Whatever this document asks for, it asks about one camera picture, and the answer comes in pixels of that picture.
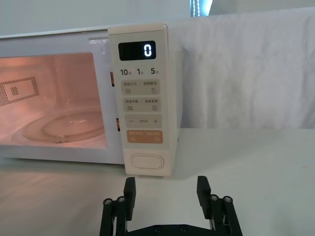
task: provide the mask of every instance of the orange button panel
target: orange button panel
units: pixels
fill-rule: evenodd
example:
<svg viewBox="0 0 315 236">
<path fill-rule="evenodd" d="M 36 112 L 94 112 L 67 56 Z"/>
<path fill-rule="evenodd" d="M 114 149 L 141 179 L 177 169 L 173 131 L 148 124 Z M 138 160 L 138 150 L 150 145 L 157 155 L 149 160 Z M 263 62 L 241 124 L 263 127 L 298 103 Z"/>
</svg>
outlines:
<svg viewBox="0 0 315 236">
<path fill-rule="evenodd" d="M 127 130 L 128 143 L 134 144 L 162 144 L 161 130 Z"/>
</svg>

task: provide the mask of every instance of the white fabric backdrop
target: white fabric backdrop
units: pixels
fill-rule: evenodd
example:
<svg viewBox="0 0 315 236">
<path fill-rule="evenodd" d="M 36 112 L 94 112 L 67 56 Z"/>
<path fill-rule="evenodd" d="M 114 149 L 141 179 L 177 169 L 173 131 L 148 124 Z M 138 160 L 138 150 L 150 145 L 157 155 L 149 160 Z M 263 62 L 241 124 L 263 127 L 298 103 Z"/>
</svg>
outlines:
<svg viewBox="0 0 315 236">
<path fill-rule="evenodd" d="M 315 128 L 315 8 L 168 23 L 183 46 L 183 127 Z"/>
</svg>

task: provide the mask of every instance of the metal bolt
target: metal bolt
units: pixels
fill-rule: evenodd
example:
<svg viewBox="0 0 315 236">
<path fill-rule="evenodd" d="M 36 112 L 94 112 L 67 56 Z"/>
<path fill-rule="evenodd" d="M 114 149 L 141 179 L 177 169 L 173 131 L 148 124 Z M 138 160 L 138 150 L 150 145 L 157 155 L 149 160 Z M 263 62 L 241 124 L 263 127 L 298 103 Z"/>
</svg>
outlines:
<svg viewBox="0 0 315 236">
<path fill-rule="evenodd" d="M 121 197 L 121 198 L 118 198 L 118 202 L 122 203 L 125 201 L 125 198 L 124 197 Z"/>
<path fill-rule="evenodd" d="M 216 195 L 212 195 L 211 200 L 216 201 L 216 200 L 218 200 L 218 197 Z"/>
<path fill-rule="evenodd" d="M 110 200 L 110 199 L 107 199 L 106 201 L 105 201 L 105 205 L 110 205 L 112 203 L 112 200 Z"/>
<path fill-rule="evenodd" d="M 231 199 L 230 197 L 225 197 L 224 200 L 225 200 L 227 203 L 232 202 L 232 199 Z"/>
<path fill-rule="evenodd" d="M 162 230 L 161 226 L 156 226 L 154 228 L 154 231 L 157 232 L 157 233 L 161 232 L 161 230 Z"/>
<path fill-rule="evenodd" d="M 187 231 L 186 225 L 182 225 L 182 226 L 181 226 L 181 231 L 182 231 L 182 232 L 186 232 L 186 231 Z"/>
</svg>

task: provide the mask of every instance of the button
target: button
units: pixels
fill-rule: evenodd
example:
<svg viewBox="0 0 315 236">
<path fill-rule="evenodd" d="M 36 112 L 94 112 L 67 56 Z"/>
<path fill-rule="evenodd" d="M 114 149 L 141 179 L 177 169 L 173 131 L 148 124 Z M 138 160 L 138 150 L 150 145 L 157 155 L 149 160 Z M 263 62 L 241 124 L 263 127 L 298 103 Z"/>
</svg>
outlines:
<svg viewBox="0 0 315 236">
<path fill-rule="evenodd" d="M 127 128 L 162 128 L 162 115 L 125 115 Z"/>
<path fill-rule="evenodd" d="M 162 144 L 163 132 L 161 130 L 127 130 L 128 143 Z"/>
<path fill-rule="evenodd" d="M 123 80 L 123 95 L 159 95 L 159 80 Z"/>
<path fill-rule="evenodd" d="M 161 169 L 164 160 L 160 155 L 156 154 L 134 154 L 130 158 L 130 162 L 134 167 L 139 169 Z"/>
<path fill-rule="evenodd" d="M 125 112 L 160 112 L 161 98 L 159 97 L 133 97 L 124 98 Z"/>
</svg>

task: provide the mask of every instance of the white table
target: white table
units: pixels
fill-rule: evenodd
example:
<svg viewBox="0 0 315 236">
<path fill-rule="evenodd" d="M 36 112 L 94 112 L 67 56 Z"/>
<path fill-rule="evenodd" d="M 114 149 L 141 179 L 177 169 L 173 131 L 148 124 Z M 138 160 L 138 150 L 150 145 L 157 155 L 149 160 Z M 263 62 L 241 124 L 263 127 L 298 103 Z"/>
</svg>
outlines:
<svg viewBox="0 0 315 236">
<path fill-rule="evenodd" d="M 137 177 L 128 229 L 209 228 L 198 175 L 230 195 L 244 236 L 313 236 L 314 130 L 183 129 L 173 177 Z M 97 236 L 105 198 L 123 194 L 119 165 L 0 160 L 0 236 Z"/>
</svg>

